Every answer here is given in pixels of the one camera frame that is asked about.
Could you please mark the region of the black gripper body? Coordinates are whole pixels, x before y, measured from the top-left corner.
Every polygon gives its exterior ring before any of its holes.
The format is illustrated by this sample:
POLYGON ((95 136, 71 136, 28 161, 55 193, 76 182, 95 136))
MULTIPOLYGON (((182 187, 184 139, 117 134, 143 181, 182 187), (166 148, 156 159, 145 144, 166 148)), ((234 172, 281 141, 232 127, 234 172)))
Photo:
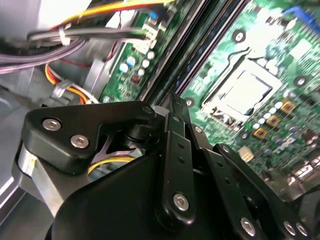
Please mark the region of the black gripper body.
POLYGON ((50 230, 53 240, 186 240, 196 220, 193 156, 174 156, 178 173, 142 157, 73 193, 50 230))

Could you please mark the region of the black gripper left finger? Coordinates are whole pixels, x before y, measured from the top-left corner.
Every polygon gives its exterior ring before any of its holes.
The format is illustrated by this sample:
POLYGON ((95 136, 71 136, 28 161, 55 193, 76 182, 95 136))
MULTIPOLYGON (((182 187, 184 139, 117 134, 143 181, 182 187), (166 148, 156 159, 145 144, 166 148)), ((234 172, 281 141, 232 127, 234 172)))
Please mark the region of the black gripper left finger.
POLYGON ((143 157, 178 173, 173 157, 192 158, 185 100, 166 115, 142 101, 44 107, 25 116, 16 163, 54 215, 76 191, 143 157))

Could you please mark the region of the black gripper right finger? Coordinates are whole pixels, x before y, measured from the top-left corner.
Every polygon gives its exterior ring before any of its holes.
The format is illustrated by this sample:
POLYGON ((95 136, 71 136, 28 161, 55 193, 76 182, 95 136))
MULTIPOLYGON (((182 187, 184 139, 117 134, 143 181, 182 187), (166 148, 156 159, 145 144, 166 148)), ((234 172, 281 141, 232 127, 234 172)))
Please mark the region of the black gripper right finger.
POLYGON ((211 145, 184 108, 198 212, 187 240, 309 240, 300 218, 225 144, 211 145))

